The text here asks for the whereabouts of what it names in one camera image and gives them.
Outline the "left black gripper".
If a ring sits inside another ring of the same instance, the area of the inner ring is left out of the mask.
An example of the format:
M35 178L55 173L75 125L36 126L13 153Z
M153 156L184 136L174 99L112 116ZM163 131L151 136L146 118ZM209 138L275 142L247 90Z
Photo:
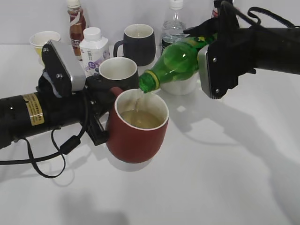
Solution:
M46 124L47 130L61 128L79 123L86 124L89 137L95 146L106 143L109 134L104 130L99 119L113 106L116 96L111 88L123 87L117 82L108 81L99 75L86 79L85 89L70 94L68 97L58 97L53 90L46 92Z

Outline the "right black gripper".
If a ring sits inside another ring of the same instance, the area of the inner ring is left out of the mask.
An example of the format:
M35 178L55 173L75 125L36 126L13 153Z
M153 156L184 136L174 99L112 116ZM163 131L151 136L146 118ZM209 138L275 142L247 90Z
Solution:
M241 29L236 18L240 11L233 6L231 0L220 0L218 17L208 19L198 26L185 29L188 37L208 37L217 34L216 42L228 51L228 64L235 75L245 73L256 74L251 65L251 48L253 32Z

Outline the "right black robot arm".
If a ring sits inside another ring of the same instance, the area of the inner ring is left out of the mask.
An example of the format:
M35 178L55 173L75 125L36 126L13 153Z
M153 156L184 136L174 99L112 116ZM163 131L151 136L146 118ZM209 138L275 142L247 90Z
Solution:
M262 7L242 13L230 0L216 0L218 16L184 30L189 36L217 35L208 47L210 75L228 77L256 69L300 73L300 28Z

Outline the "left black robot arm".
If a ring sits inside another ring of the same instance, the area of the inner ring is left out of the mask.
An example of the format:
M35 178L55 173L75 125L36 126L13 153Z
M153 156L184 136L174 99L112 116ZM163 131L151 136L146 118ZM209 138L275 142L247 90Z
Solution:
M85 132L95 146L108 140L108 132L98 121L108 112L116 99L110 91L118 87L116 81L91 76L83 91L69 97L58 98L52 93L38 91L29 97L19 95L0 100L0 146L5 148L13 141L44 133L54 128L84 123L89 115Z

